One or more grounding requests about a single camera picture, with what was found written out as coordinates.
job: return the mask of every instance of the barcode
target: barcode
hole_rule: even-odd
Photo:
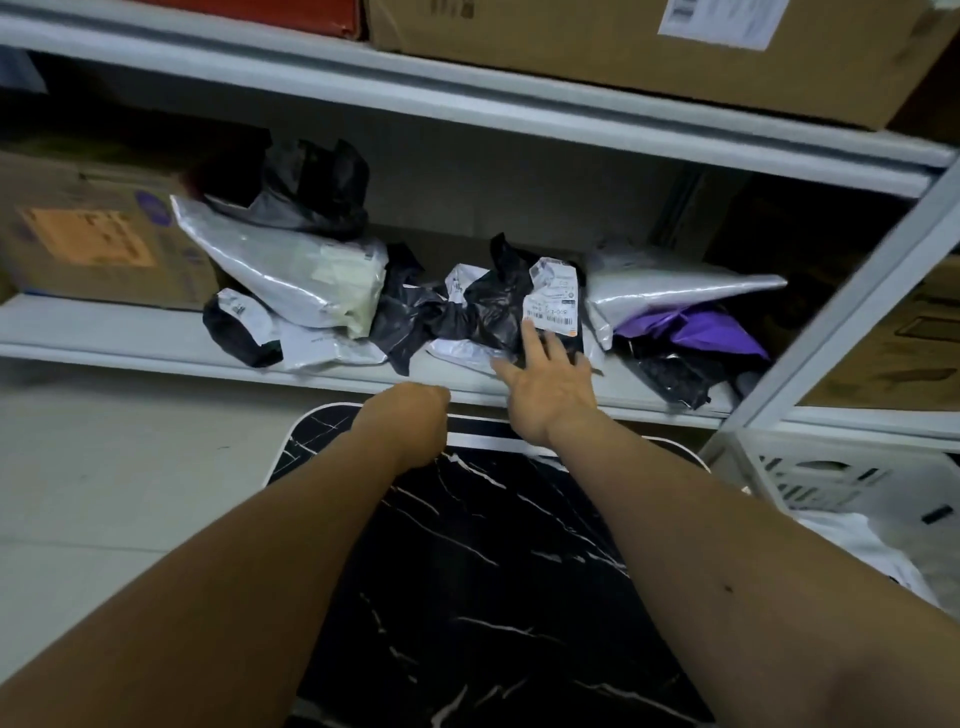
[[[697,0],[674,0],[670,20],[688,23],[693,19],[695,12],[697,12]]]

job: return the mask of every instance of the purple sticker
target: purple sticker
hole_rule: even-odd
[[[170,217],[167,206],[161,202],[156,195],[138,189],[135,197],[136,203],[140,205],[140,209],[143,210],[144,214],[150,218],[150,222],[154,225],[169,228],[171,224],[173,224],[173,218]]]

